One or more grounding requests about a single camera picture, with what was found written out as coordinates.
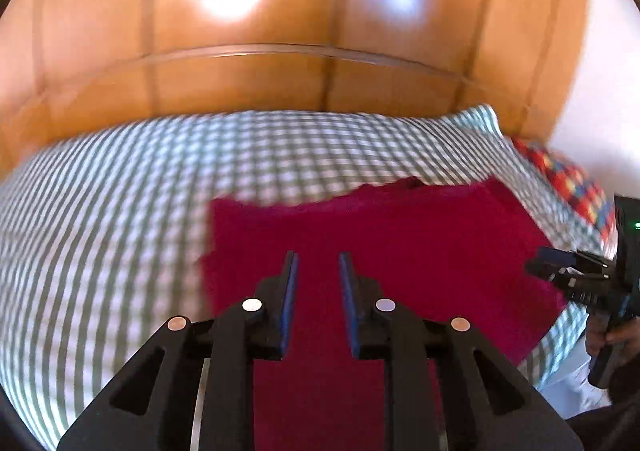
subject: red cloth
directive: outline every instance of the red cloth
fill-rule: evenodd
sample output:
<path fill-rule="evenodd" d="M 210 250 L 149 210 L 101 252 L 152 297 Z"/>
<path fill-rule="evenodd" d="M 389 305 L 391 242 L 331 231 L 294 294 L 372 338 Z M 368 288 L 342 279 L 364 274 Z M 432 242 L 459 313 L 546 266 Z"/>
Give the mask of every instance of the red cloth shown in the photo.
<path fill-rule="evenodd" d="M 426 319 L 466 317 L 515 363 L 564 308 L 554 287 L 524 274 L 549 243 L 503 184 L 405 189 L 412 184 L 295 207 L 212 202 L 215 251 L 202 263 L 216 311 L 278 274 L 287 250 L 300 255 L 289 353 L 255 364 L 258 451 L 383 448 L 383 364 L 351 357 L 340 251 L 386 297 Z"/>

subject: person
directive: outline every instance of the person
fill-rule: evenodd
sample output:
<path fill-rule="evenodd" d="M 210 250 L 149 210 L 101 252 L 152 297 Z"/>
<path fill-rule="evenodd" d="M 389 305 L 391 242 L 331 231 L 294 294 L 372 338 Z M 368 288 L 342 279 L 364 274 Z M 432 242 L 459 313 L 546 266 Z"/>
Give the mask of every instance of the person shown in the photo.
<path fill-rule="evenodd" d="M 618 367 L 609 381 L 612 405 L 587 411 L 567 422 L 585 451 L 640 449 L 640 318 L 607 332 L 602 317 L 587 320 L 586 350 L 597 357 L 607 344 L 624 343 Z"/>

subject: metal screw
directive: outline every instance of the metal screw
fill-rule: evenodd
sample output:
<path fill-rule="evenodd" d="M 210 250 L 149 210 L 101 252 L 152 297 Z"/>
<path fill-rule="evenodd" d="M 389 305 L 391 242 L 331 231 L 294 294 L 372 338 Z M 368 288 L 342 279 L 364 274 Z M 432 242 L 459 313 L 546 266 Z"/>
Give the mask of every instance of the metal screw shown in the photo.
<path fill-rule="evenodd" d="M 453 328 L 453 330 L 457 330 L 458 332 L 466 332 L 471 328 L 471 323 L 469 323 L 463 317 L 454 317 L 451 320 L 451 328 Z"/>
<path fill-rule="evenodd" d="M 247 312 L 256 312 L 261 308 L 262 301 L 260 301 L 256 297 L 250 297 L 249 299 L 242 301 L 242 309 L 246 310 Z"/>
<path fill-rule="evenodd" d="M 187 326 L 187 320 L 181 316 L 172 317 L 168 321 L 166 326 L 169 330 L 173 330 L 174 332 L 176 332 L 178 330 L 182 330 L 185 326 Z"/>
<path fill-rule="evenodd" d="M 383 297 L 376 301 L 376 308 L 380 310 L 380 312 L 392 312 L 396 309 L 396 302 Z"/>

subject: green and white gingham fabric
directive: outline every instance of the green and white gingham fabric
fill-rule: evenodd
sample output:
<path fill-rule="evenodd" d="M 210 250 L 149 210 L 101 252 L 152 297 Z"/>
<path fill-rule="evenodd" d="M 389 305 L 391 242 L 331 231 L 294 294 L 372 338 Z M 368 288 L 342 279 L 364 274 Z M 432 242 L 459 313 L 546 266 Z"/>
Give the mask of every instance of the green and white gingham fabric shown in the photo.
<path fill-rule="evenodd" d="M 207 203 L 324 200 L 415 175 L 495 174 L 556 247 L 601 240 L 480 106 L 439 120 L 239 112 L 129 124 L 38 152 L 0 184 L 0 384 L 48 449 L 172 315 L 204 319 Z M 542 384 L 583 330 L 569 306 L 522 373 Z"/>

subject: triangular cutout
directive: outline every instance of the triangular cutout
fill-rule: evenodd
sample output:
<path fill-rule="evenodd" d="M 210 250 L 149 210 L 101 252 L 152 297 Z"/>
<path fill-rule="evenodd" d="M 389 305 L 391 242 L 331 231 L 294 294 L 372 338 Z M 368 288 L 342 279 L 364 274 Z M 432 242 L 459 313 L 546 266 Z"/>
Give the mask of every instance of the triangular cutout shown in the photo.
<path fill-rule="evenodd" d="M 110 404 L 134 415 L 144 415 L 149 407 L 162 359 L 164 359 L 164 350 L 156 348 L 129 378 L 129 381 L 116 391 Z"/>
<path fill-rule="evenodd" d="M 524 406 L 522 394 L 486 355 L 476 350 L 474 358 L 494 415 L 506 415 Z"/>

